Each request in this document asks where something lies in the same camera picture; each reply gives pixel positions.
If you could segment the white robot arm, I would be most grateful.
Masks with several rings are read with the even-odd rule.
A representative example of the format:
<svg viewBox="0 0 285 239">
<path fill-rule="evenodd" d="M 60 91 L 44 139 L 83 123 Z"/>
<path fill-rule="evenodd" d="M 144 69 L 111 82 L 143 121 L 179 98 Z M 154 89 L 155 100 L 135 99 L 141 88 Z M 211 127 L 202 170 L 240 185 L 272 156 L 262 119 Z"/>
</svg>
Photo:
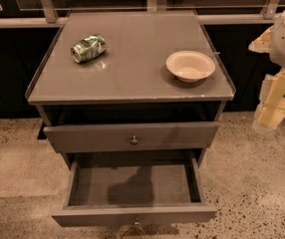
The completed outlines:
<svg viewBox="0 0 285 239">
<path fill-rule="evenodd" d="M 274 130 L 285 119 L 285 10 L 274 24 L 252 41 L 252 52 L 268 53 L 270 61 L 281 67 L 275 75 L 267 74 L 262 82 L 259 105 L 252 127 L 260 133 Z"/>
</svg>

